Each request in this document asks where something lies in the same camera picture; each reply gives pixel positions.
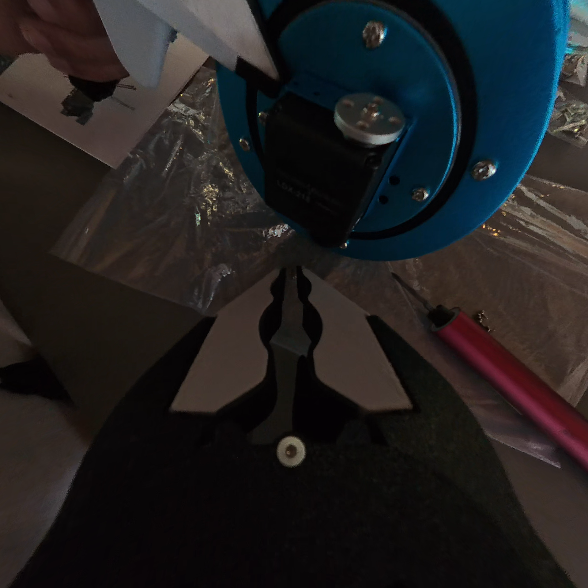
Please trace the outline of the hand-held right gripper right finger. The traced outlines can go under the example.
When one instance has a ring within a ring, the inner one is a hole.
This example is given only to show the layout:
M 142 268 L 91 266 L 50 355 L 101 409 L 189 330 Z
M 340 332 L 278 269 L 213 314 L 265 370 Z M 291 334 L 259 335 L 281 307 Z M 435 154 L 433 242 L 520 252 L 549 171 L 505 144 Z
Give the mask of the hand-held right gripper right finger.
M 319 383 L 363 412 L 413 409 L 369 323 L 369 313 L 306 268 L 298 268 L 302 327 Z

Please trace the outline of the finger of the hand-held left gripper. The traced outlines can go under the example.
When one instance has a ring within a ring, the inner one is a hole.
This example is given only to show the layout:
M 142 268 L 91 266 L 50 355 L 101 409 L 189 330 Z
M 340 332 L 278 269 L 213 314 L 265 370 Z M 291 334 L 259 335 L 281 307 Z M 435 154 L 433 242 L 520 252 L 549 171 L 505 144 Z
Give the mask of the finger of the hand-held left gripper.
M 281 91 L 282 56 L 259 1 L 99 1 L 99 16 L 111 44 L 115 18 L 159 18 L 266 96 Z

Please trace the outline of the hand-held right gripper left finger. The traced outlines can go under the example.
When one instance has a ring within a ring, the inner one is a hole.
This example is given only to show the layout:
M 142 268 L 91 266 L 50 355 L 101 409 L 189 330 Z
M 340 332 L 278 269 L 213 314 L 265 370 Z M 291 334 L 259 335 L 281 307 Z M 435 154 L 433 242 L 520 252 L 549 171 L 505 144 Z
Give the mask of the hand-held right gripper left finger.
M 264 381 L 282 324 L 285 278 L 285 269 L 271 271 L 218 312 L 171 411 L 221 411 Z

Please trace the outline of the black servo with silver horn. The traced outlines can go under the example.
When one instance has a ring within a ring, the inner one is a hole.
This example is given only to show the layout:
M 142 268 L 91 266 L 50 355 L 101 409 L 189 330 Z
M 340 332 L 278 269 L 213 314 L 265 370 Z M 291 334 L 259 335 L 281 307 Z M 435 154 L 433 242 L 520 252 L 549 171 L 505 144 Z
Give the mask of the black servo with silver horn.
M 266 120 L 265 202 L 319 246 L 344 246 L 405 127 L 400 107 L 373 92 L 343 95 L 333 109 L 286 93 Z

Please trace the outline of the blue robot arm turntable base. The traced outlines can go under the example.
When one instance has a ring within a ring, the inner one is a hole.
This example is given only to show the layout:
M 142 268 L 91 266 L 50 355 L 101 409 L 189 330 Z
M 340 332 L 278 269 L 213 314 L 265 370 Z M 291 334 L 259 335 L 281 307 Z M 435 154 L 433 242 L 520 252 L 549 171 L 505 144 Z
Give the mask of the blue robot arm turntable base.
M 293 92 L 329 109 L 373 92 L 406 127 L 364 217 L 341 249 L 397 261 L 439 251 L 507 200 L 546 133 L 569 31 L 569 1 L 259 1 L 282 56 L 270 98 L 222 65 L 231 143 L 264 200 L 268 114 Z

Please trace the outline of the dark grey desk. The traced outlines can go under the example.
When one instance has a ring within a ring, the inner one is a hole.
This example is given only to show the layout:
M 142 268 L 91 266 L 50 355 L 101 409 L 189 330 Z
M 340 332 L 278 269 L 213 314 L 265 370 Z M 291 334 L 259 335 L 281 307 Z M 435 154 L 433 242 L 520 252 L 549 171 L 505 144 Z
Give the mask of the dark grey desk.
M 49 253 L 107 171 L 1 105 L 1 300 L 74 400 L 89 442 L 200 319 Z

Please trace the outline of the person's left hand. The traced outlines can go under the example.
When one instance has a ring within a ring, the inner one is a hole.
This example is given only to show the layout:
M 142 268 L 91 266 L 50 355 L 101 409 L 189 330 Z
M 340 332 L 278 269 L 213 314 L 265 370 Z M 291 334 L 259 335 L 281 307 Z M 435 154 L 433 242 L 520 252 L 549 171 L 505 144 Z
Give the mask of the person's left hand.
M 128 77 L 92 1 L 1 1 L 1 57 L 44 55 L 90 82 Z

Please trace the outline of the white instruction sheet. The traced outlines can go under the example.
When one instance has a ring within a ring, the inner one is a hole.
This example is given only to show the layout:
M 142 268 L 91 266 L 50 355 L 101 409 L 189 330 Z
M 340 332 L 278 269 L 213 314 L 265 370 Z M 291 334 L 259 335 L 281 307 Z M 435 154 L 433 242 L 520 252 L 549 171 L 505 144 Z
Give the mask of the white instruction sheet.
M 1 102 L 102 163 L 117 168 L 176 99 L 208 56 L 178 35 L 159 85 L 123 79 L 112 96 L 90 106 L 65 74 L 41 55 L 24 55 L 1 74 Z

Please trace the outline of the pink screwdriver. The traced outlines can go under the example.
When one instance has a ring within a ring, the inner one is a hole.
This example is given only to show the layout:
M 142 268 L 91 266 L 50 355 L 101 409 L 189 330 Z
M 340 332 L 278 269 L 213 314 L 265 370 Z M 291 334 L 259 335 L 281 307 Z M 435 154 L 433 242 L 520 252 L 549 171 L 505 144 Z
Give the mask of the pink screwdriver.
M 391 275 L 426 310 L 431 331 L 586 472 L 587 419 L 460 308 L 434 306 Z

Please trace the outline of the large clear plastic bag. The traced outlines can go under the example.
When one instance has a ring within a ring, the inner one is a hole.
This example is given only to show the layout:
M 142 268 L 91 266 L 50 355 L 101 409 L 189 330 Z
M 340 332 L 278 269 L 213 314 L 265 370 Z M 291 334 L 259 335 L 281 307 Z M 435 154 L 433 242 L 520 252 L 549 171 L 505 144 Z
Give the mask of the large clear plastic bag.
M 486 434 L 549 465 L 563 451 L 452 357 L 390 275 L 490 334 L 571 405 L 587 392 L 587 193 L 527 175 L 499 211 L 444 250 L 371 262 L 324 251 L 263 204 L 202 68 L 65 229 L 57 257 L 213 316 L 297 263 L 385 320 L 456 388 Z

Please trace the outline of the person's white shirt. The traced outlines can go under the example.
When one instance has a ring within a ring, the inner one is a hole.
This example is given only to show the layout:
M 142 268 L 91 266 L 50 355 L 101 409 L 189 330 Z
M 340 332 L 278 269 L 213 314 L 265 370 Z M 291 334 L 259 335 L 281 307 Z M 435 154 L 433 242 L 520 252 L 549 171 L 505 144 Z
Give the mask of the person's white shirt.
M 1 303 L 1 587 L 51 528 L 88 443 L 68 393 Z

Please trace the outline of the group of small screw bags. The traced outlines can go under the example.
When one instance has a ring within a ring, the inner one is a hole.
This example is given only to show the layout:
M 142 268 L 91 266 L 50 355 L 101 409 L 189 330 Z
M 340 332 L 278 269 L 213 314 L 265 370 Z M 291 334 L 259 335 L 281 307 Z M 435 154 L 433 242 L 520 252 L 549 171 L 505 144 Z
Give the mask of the group of small screw bags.
M 587 38 L 573 35 L 560 71 L 548 134 L 571 145 L 587 145 L 587 102 L 578 99 L 565 84 L 587 86 Z

